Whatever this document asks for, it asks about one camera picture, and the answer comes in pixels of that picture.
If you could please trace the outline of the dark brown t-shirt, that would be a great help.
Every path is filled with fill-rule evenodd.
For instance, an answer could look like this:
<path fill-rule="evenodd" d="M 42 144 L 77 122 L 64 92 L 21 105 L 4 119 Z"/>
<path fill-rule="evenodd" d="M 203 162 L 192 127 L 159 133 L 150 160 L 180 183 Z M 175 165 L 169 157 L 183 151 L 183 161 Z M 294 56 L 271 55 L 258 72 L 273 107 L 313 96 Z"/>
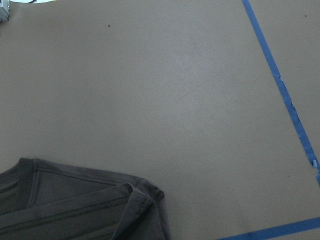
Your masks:
<path fill-rule="evenodd" d="M 169 240 L 164 192 L 144 178 L 21 158 L 0 175 L 3 240 Z"/>

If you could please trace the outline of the brown kraft paper cover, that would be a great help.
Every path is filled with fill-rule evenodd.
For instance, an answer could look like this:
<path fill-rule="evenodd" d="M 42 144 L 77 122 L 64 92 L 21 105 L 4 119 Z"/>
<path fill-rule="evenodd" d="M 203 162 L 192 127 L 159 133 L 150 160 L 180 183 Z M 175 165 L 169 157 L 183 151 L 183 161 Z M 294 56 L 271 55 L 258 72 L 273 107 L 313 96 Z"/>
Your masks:
<path fill-rule="evenodd" d="M 175 240 L 320 215 L 320 187 L 240 0 L 12 3 L 0 26 L 0 169 L 127 173 Z"/>

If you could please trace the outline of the aluminium frame post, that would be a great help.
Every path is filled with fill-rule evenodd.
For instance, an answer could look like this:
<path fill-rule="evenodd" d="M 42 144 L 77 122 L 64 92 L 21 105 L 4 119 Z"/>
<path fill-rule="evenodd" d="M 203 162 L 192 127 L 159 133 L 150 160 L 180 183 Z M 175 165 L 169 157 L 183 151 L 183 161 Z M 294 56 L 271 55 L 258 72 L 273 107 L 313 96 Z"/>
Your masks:
<path fill-rule="evenodd" d="M 6 22 L 10 19 L 10 1 L 0 0 L 0 22 Z"/>

